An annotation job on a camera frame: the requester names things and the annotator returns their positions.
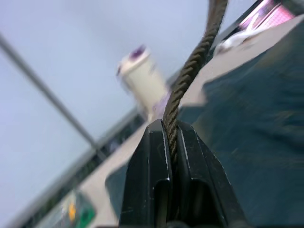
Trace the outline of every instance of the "metal pole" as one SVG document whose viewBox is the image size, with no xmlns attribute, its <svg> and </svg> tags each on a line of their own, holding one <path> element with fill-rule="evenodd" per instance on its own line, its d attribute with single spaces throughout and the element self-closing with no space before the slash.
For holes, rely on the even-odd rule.
<svg viewBox="0 0 304 228">
<path fill-rule="evenodd" d="M 91 144 L 94 149 L 98 149 L 93 137 L 85 130 L 81 123 L 68 111 L 64 104 L 55 96 L 51 89 L 39 78 L 39 76 L 30 68 L 28 64 L 18 55 L 13 47 L 0 34 L 0 48 L 16 64 L 16 66 L 57 108 L 57 110 L 72 124 L 72 126 Z"/>
</svg>

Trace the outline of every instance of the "yellow object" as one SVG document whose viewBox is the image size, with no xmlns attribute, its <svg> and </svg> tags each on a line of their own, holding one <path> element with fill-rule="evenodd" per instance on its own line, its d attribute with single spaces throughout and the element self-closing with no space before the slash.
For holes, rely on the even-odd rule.
<svg viewBox="0 0 304 228">
<path fill-rule="evenodd" d="M 73 222 L 76 217 L 76 208 L 74 203 L 71 203 L 68 207 L 68 215 L 70 217 L 70 220 Z"/>
</svg>

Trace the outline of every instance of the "white cylinder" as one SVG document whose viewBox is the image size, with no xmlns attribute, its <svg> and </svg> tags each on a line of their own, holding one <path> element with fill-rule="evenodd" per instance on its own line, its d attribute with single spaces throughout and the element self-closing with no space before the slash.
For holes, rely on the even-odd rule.
<svg viewBox="0 0 304 228">
<path fill-rule="evenodd" d="M 150 52 L 145 47 L 140 47 L 123 58 L 118 67 L 118 75 L 148 117 L 160 118 L 169 98 L 169 89 L 156 69 Z"/>
</svg>

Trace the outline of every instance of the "dark rope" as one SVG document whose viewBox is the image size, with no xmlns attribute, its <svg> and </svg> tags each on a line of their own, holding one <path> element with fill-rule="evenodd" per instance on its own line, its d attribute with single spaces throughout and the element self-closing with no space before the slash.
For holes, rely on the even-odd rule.
<svg viewBox="0 0 304 228">
<path fill-rule="evenodd" d="M 177 160 L 176 117 L 178 114 L 178 107 L 182 97 L 206 62 L 208 52 L 219 32 L 227 4 L 228 0 L 209 0 L 209 16 L 204 37 L 191 53 L 181 70 L 180 75 L 173 86 L 172 93 L 165 109 L 163 122 L 168 137 L 170 158 L 173 167 Z"/>
</svg>

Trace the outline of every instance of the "purple cap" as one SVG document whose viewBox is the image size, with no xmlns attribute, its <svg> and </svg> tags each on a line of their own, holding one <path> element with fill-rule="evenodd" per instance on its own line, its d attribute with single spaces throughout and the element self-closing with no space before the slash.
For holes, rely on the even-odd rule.
<svg viewBox="0 0 304 228">
<path fill-rule="evenodd" d="M 136 60 L 138 57 L 140 57 L 144 51 L 146 50 L 146 47 L 144 45 L 141 45 L 138 49 L 136 49 L 134 52 L 130 54 L 130 59 L 132 61 Z"/>
</svg>

